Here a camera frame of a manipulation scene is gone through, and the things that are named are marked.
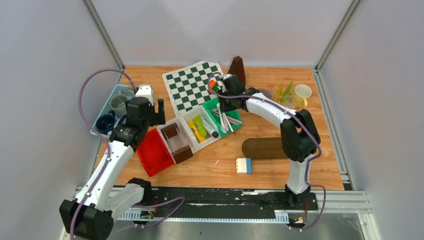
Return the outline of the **cream mug yellow handle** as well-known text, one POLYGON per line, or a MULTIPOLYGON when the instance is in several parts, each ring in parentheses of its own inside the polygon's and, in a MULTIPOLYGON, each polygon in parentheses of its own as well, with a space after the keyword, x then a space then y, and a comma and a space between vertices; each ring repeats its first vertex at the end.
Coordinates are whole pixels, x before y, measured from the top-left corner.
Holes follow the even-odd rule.
POLYGON ((312 89, 305 84, 299 84, 294 88, 294 103, 297 108, 306 108, 309 98, 312 95, 312 89))

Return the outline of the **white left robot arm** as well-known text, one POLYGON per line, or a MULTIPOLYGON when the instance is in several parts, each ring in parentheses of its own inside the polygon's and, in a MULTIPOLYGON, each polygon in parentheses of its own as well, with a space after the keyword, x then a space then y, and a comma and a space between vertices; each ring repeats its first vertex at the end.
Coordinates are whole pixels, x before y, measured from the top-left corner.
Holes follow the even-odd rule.
POLYGON ((133 178, 110 196, 110 192, 125 164, 145 139, 148 129, 166 122, 164 100, 157 104, 136 96, 126 101, 126 114, 105 140, 106 151, 81 191, 73 200, 64 200, 59 213, 64 228, 73 240, 106 240, 116 220, 135 204, 149 206, 153 201, 151 184, 133 178))

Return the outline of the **purple mug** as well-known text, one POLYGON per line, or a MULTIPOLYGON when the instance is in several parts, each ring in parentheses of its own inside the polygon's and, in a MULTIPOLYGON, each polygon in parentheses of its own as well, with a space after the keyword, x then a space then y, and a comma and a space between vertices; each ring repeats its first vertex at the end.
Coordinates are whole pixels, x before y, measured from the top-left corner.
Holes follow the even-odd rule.
POLYGON ((259 88, 258 91, 260 93, 262 93, 266 98, 268 98, 270 100, 272 99, 272 94, 271 94, 271 92, 269 90, 264 89, 264 88, 259 88))

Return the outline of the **yellow toothpaste tube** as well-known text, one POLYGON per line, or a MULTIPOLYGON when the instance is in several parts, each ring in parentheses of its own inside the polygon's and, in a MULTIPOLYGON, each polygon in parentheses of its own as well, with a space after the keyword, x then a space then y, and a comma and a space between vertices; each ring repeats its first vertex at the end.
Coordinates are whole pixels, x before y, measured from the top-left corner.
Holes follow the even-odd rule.
POLYGON ((277 102, 277 103, 279 103, 280 100, 281 100, 282 93, 283 93, 283 88, 284 88, 284 83, 281 82, 281 84, 279 85, 279 87, 278 87, 278 89, 277 89, 277 91, 276 91, 276 93, 275 93, 275 95, 273 97, 273 100, 275 102, 277 102))

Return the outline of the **white toothbrush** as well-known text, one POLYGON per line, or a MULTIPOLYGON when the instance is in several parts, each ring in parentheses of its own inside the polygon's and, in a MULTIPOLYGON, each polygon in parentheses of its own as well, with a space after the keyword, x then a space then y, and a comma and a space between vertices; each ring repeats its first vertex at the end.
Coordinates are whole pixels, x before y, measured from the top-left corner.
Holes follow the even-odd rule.
POLYGON ((224 114, 222 114, 221 109, 219 106, 217 106, 217 111, 218 111, 218 115, 219 115, 219 119, 220 119, 220 125, 221 125, 221 130, 223 133, 227 133, 228 131, 233 132, 233 128, 231 123, 229 122, 227 116, 224 114))

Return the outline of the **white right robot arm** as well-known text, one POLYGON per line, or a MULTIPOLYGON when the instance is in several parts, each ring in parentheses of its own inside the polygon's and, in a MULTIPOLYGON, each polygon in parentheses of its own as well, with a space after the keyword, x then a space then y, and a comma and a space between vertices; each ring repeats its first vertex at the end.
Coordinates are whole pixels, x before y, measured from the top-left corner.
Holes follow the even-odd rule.
POLYGON ((222 88, 215 93, 222 112, 242 109, 272 123, 280 130, 282 150, 289 158, 289 177, 285 185, 285 201, 298 209, 306 201, 310 163, 322 155, 320 136, 312 115, 306 109, 295 111, 267 98, 256 88, 242 84, 235 74, 219 77, 222 88))

